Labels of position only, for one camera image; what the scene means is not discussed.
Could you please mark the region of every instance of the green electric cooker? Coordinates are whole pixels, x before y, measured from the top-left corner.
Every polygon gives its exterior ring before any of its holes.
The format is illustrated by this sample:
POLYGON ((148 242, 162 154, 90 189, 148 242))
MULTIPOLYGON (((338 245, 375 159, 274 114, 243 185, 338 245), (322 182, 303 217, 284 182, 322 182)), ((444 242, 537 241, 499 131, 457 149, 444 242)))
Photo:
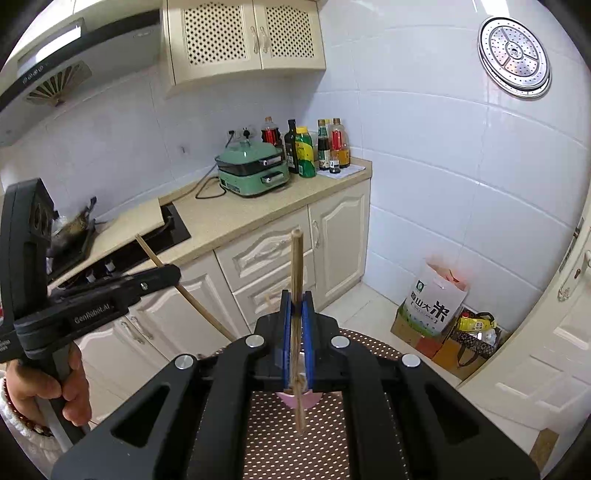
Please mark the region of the green electric cooker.
POLYGON ((287 183, 290 172, 283 150, 248 137, 216 157, 220 185, 243 197, 268 192, 287 183))

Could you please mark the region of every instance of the stove knob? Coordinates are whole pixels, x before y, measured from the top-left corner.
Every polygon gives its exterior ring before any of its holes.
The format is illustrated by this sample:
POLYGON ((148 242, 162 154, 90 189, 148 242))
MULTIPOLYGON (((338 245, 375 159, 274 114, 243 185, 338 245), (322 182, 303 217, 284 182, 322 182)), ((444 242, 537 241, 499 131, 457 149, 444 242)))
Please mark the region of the stove knob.
POLYGON ((94 283, 96 281, 95 273, 92 269, 86 271, 86 279, 88 283, 94 283))
POLYGON ((107 269, 107 272, 109 272, 109 273, 113 273, 115 271, 115 264, 113 263, 113 259, 112 258, 109 258, 105 262, 105 268, 107 269))

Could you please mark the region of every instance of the pink bowl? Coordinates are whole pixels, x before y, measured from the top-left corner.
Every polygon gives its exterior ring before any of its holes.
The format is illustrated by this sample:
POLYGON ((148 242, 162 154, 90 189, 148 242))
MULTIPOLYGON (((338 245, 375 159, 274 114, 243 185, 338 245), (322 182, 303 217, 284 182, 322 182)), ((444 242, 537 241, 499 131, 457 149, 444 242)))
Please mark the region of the pink bowl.
MULTIPOLYGON (((275 392, 275 395, 277 395, 289 408, 296 407, 296 397, 294 395, 289 395, 289 393, 283 392, 275 392)), ((316 393, 312 392, 312 390, 308 390, 306 393, 304 393, 301 399, 302 403, 304 404, 304 409, 307 410, 308 408, 312 408, 320 401, 321 398, 322 392, 316 393)))

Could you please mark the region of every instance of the drawer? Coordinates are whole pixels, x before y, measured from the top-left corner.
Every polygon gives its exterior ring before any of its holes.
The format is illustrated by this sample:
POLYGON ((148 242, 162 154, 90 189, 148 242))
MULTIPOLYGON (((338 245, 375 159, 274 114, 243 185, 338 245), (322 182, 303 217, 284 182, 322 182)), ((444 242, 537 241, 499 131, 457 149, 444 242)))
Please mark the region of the drawer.
MULTIPOLYGON (((312 250, 308 250, 304 254, 304 291, 311 290, 314 295, 315 283, 314 255, 312 250)), ((254 330, 259 317, 279 310, 281 290, 290 288, 291 262, 234 293, 236 303, 251 330, 254 330)))
POLYGON ((308 208, 268 223, 218 248, 217 261, 230 290, 238 291, 291 259, 291 231, 304 232, 304 252, 312 248, 308 208))

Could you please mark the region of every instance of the beige countertop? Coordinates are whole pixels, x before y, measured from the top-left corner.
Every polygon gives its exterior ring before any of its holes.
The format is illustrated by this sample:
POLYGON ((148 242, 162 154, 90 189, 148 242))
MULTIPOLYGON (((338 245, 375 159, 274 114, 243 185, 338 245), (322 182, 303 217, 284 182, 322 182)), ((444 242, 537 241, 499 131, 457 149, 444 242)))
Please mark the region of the beige countertop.
MULTIPOLYGON (((313 179, 303 179, 292 174, 291 180, 285 186, 255 198, 244 198, 229 192, 215 199, 197 200, 195 192, 191 192, 173 202, 191 238, 162 252, 158 257, 163 263, 181 266, 266 223, 295 212, 309 203, 371 178, 370 161, 352 158, 351 162, 362 165, 365 169, 340 180, 321 175, 313 179)), ((202 196, 220 192, 217 182, 210 182, 210 184, 201 192, 202 196)), ((97 236, 87 260, 58 278, 49 285, 49 288, 54 288, 117 248, 130 243, 134 240, 136 233, 145 235, 163 224, 158 199, 128 210, 113 220, 108 228, 97 236)), ((130 270, 129 273, 136 273, 153 266, 152 261, 148 260, 130 270)))

